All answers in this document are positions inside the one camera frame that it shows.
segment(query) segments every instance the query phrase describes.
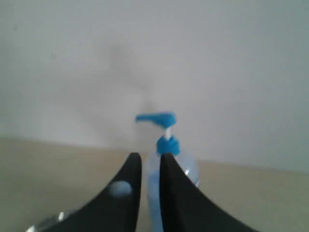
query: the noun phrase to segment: beige tabletop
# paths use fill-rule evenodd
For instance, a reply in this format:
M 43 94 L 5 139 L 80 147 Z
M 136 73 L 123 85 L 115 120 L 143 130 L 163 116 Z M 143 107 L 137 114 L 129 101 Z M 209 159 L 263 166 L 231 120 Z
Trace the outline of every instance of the beige tabletop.
M 127 152 L 0 139 L 0 231 L 25 231 L 82 206 L 112 179 Z M 200 188 L 261 232 L 309 231 L 309 175 L 199 161 Z M 142 189 L 138 232 L 150 231 Z

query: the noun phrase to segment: soap dispenser bottle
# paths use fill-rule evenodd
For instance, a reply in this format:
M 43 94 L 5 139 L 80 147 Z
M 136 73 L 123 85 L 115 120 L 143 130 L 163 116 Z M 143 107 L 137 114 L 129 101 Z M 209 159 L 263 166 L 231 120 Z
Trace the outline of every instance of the soap dispenser bottle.
M 178 139 L 171 133 L 171 127 L 176 124 L 174 113 L 140 114 L 136 122 L 149 121 L 164 129 L 164 135 L 156 142 L 156 151 L 149 154 L 146 161 L 147 198 L 151 217 L 152 232 L 162 232 L 162 219 L 159 198 L 160 156 L 171 153 L 184 173 L 198 186 L 199 176 L 197 163 L 193 156 L 180 149 Z

